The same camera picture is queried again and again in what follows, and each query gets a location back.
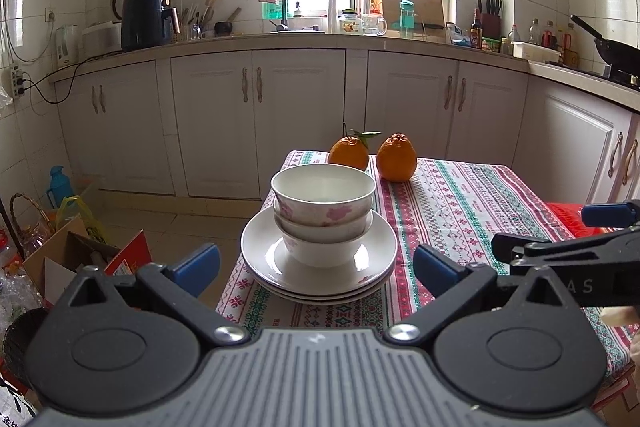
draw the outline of table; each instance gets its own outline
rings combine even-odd
[[[293,151],[282,168],[326,162],[327,153]],[[416,280],[412,253],[420,243],[447,253],[460,264],[489,263],[500,274],[506,265],[491,253],[496,232],[572,239],[572,234],[511,169],[419,158],[418,168],[406,184],[380,179],[375,156],[367,172],[378,182],[374,210],[398,234],[396,269],[384,288],[369,297],[339,306],[296,304],[271,294],[247,271],[239,257],[217,306],[218,313],[241,323],[251,334],[259,327],[346,328],[373,327],[382,332],[404,319],[433,297]],[[273,191],[263,208],[273,203]],[[607,379],[603,387],[622,375],[630,364],[628,348],[632,328],[609,328],[600,309],[584,309],[607,350]]]

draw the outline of orange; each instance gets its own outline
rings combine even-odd
[[[364,171],[369,166],[369,150],[359,138],[347,136],[331,147],[327,163],[346,165]]]
[[[414,146],[404,134],[394,134],[380,146],[376,167],[380,177],[389,182],[404,183],[411,179],[418,166]]]

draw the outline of blue gripper pad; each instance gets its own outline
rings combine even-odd
[[[587,227],[626,229],[638,222],[636,211],[626,203],[586,204],[580,217]]]
[[[431,295],[438,297],[462,281],[468,270],[430,245],[414,251],[414,274]]]
[[[197,297],[217,277],[219,271],[220,251],[213,243],[205,243],[164,273],[180,288]]]

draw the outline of white plate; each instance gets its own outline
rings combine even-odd
[[[331,296],[362,290],[396,262],[398,240],[380,214],[373,213],[373,224],[360,241],[348,263],[331,268],[302,264],[285,247],[269,206],[244,227],[240,248],[245,263],[259,279],[301,295]]]
[[[388,271],[386,271],[385,273],[380,275],[380,277],[378,277],[377,279],[372,280],[368,285],[366,285],[366,286],[364,286],[362,288],[359,288],[357,290],[354,290],[354,291],[351,291],[351,292],[347,292],[347,293],[340,293],[340,294],[337,294],[337,295],[322,295],[322,296],[318,297],[318,296],[311,296],[311,295],[300,294],[300,293],[292,293],[292,292],[288,292],[286,290],[283,290],[282,288],[277,288],[276,286],[273,286],[273,285],[269,284],[267,281],[261,279],[258,274],[252,272],[251,269],[249,269],[247,267],[247,269],[249,270],[251,275],[254,276],[255,280],[257,280],[258,283],[260,283],[262,286],[267,288],[269,291],[277,293],[278,295],[281,295],[281,296],[291,297],[292,299],[304,299],[306,301],[313,301],[313,302],[317,302],[317,303],[322,303],[323,301],[335,301],[337,299],[351,298],[354,295],[359,295],[359,294],[361,294],[363,292],[366,292],[370,288],[373,288],[373,286],[378,285],[381,280],[387,280],[391,276],[391,274],[393,273],[395,268],[396,268],[396,264],[394,263],[391,266],[391,268],[389,268]]]
[[[383,277],[377,284],[373,285],[372,287],[369,287],[368,289],[366,289],[364,291],[358,292],[355,295],[352,295],[350,297],[339,298],[339,299],[335,299],[335,300],[331,300],[331,301],[329,301],[329,300],[327,300],[327,301],[310,301],[308,299],[304,299],[304,298],[300,298],[300,297],[294,297],[292,295],[286,295],[284,293],[278,292],[272,286],[267,286],[267,283],[265,281],[259,279],[259,278],[256,278],[256,281],[258,282],[258,284],[262,285],[265,289],[267,289],[268,291],[272,292],[274,295],[277,295],[278,297],[282,297],[283,299],[287,299],[288,301],[293,301],[293,302],[297,302],[297,303],[300,303],[300,304],[307,304],[309,306],[337,306],[337,305],[340,305],[340,304],[348,304],[348,303],[353,302],[353,301],[358,301],[360,299],[364,299],[365,297],[368,297],[369,295],[372,295],[373,293],[377,292],[389,280],[389,277],[391,277],[391,273],[392,273],[392,271],[390,271],[388,273],[388,275]]]

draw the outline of frying pan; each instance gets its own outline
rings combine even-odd
[[[616,68],[625,73],[640,76],[640,50],[638,48],[624,42],[604,39],[595,28],[589,26],[577,15],[571,15],[571,20],[595,37],[596,49],[600,57],[612,69]]]

